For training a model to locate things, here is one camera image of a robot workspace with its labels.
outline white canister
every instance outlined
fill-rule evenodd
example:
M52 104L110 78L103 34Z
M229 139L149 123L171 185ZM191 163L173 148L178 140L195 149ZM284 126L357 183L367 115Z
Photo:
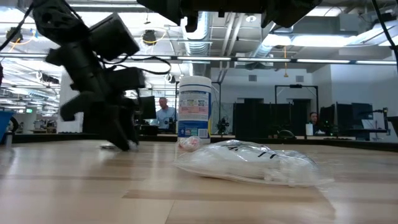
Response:
M210 143L211 80L207 77L183 77L178 104L178 137L198 136Z
M313 125L312 124L305 125L305 134L307 136L313 136Z

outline man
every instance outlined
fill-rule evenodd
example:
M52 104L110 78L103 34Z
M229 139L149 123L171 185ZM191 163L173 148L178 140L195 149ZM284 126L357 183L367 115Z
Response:
M167 106L167 99L165 97L160 97L159 106L161 109L156 112L156 119L151 122L151 125L158 125L159 129L168 129L170 118L173 121L175 120L175 108Z
M317 112L311 112L310 113L310 123L313 126L313 133L317 134L317 132L319 131L319 127L318 127L318 113Z

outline clear plastic bag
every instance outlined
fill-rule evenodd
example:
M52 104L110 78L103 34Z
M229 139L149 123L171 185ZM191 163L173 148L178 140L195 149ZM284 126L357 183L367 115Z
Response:
M257 184L311 186L332 176L297 151L273 151L252 142L223 141L180 155L174 165L206 177Z
M199 149L201 140L198 136L191 136L189 138L179 138L176 147L179 151L193 152Z

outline wooden table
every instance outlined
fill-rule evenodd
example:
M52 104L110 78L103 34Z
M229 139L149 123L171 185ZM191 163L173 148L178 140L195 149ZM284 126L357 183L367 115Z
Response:
M1 148L1 223L398 223L397 153L270 146L304 152L335 175L332 184L291 188L189 174L172 165L169 142L142 142L139 152L102 143Z

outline product label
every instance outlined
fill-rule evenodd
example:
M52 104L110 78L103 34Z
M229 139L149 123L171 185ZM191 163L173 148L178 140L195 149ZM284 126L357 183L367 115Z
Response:
M211 94L205 91L182 91L178 106L178 136L210 138Z
M210 94L205 91L180 93L179 120L208 121Z

